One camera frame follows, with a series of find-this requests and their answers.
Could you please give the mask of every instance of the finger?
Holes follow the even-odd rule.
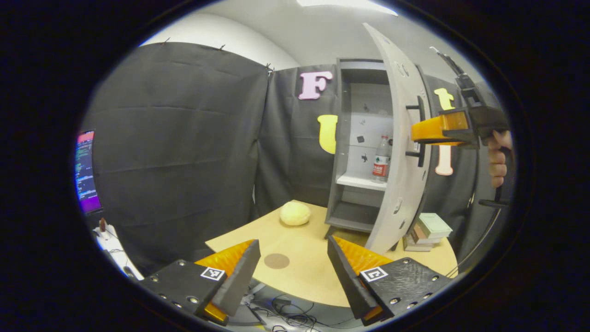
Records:
[[[500,144],[500,146],[512,150],[512,136],[510,134],[510,131],[504,131],[502,134],[500,134],[497,131],[493,131],[493,134],[494,138]]]
[[[500,145],[500,143],[498,143],[495,137],[490,137],[487,140],[487,147],[490,150],[499,150],[502,146]]]
[[[493,177],[503,177],[506,176],[508,169],[504,164],[490,164],[490,175]]]
[[[506,155],[500,150],[488,150],[487,155],[490,158],[491,164],[505,164]]]
[[[493,177],[491,178],[491,186],[493,188],[500,187],[504,183],[504,177]]]

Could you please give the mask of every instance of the book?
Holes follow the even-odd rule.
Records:
[[[420,213],[416,223],[428,239],[447,237],[453,231],[436,213]]]
[[[405,235],[404,236],[404,250],[405,251],[430,251],[430,249],[432,249],[432,247],[434,247],[433,244],[427,244],[427,245],[416,245],[416,244],[412,244],[412,240],[410,240],[411,237]]]
[[[410,231],[408,239],[411,239],[411,243],[416,245],[430,245],[441,242],[443,239],[442,237],[435,237],[433,239],[429,239],[424,234],[424,231],[420,229],[420,226],[417,224],[414,225],[414,228]]]

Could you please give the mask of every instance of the shelf cabinet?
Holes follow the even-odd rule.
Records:
[[[419,66],[364,24],[381,59],[337,59],[340,113],[326,223],[370,233],[365,247],[385,253],[419,214],[431,147],[411,141],[411,126],[430,118]],[[381,135],[391,139],[387,183],[371,181]]]
[[[371,180],[381,135],[392,136],[393,109],[382,60],[338,59],[341,110],[326,223],[370,233],[387,183]]]

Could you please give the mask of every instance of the plastic water bottle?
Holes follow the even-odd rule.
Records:
[[[391,148],[388,143],[389,137],[381,135],[381,143],[375,152],[373,161],[373,175],[371,180],[377,183],[387,182],[389,175],[389,160],[391,159]]]

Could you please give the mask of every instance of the black cable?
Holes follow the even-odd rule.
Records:
[[[117,252],[125,252],[125,250],[117,249],[117,248],[109,250],[109,254],[113,254],[113,253],[117,253]],[[127,263],[129,263],[129,257],[127,257],[127,255],[125,255],[125,266],[127,266]]]
[[[282,330],[275,330],[274,329],[275,327],[282,327],[283,329]],[[273,328],[271,329],[271,331],[272,332],[288,332],[287,329],[285,328],[285,326],[282,326],[282,325],[275,325],[275,326],[273,326]]]
[[[266,303],[266,300],[252,300],[250,302],[247,302],[246,304],[249,305],[252,302],[264,302],[264,303]]]
[[[354,326],[354,327],[336,327],[336,325],[340,325],[340,324],[343,324],[343,323],[345,323],[347,321],[350,321],[350,320],[354,319],[354,317],[348,318],[347,320],[341,321],[339,323],[334,323],[334,324],[325,324],[325,323],[319,322],[316,317],[307,314],[315,306],[315,302],[312,302],[312,306],[309,309],[307,309],[307,310],[304,310],[301,307],[299,307],[298,305],[292,304],[292,303],[291,304],[283,304],[280,308],[277,308],[274,305],[275,300],[277,298],[282,297],[282,296],[285,296],[285,295],[286,294],[283,293],[283,294],[281,294],[279,296],[274,297],[271,300],[271,306],[275,310],[275,312],[277,313],[277,315],[274,315],[274,316],[275,317],[281,317],[289,326],[293,326],[293,327],[302,327],[302,326],[305,326],[305,327],[310,328],[311,331],[316,330],[318,332],[319,332],[319,330],[315,328],[315,325],[316,324],[320,324],[320,325],[323,325],[323,326],[326,326],[326,327],[336,328],[336,329],[340,329],[340,330],[348,329],[348,328],[356,328],[356,327],[362,326],[362,324],[361,324],[361,325]],[[301,314],[298,314],[298,313],[285,313],[283,311],[283,308],[286,307],[286,306],[288,306],[288,305],[290,305],[292,307],[296,307],[297,309],[301,310]]]
[[[264,312],[266,313],[266,317],[267,317],[267,318],[268,318],[268,317],[278,317],[278,318],[280,318],[280,319],[282,319],[282,320],[285,320],[285,319],[284,319],[284,317],[282,317],[282,316],[280,316],[280,315],[277,315],[277,314],[274,314],[274,313],[272,313],[270,310],[268,310],[268,309],[265,309],[265,308],[254,308],[254,309],[252,309],[252,311],[264,311]]]
[[[115,238],[115,239],[117,239],[117,240],[119,239],[119,238],[118,238],[118,237],[117,237],[115,234],[111,233],[111,232],[109,231],[109,229],[106,229],[106,231],[107,231],[107,232],[109,232],[109,233],[110,233],[112,236],[114,236],[114,238]]]
[[[483,240],[487,237],[487,234],[491,231],[491,228],[494,227],[494,224],[496,223],[496,220],[498,219],[498,216],[500,215],[500,212],[502,211],[502,209],[498,208],[496,209],[495,215],[492,215],[490,222],[488,223],[486,230],[484,231],[484,233],[482,234],[482,236],[480,237],[479,241],[477,241],[476,245],[473,247],[473,249],[471,251],[469,251],[469,253],[467,254],[467,256],[465,256],[465,258],[463,258],[463,260],[461,262],[459,262],[457,264],[456,267],[454,267],[451,272],[447,273],[445,276],[447,278],[450,277],[450,275],[455,273],[455,269],[457,270],[457,272],[459,271],[459,267],[461,265],[463,265],[463,263],[467,262],[467,259],[476,251],[477,248],[479,248],[479,246],[481,245],[481,243],[483,242]]]

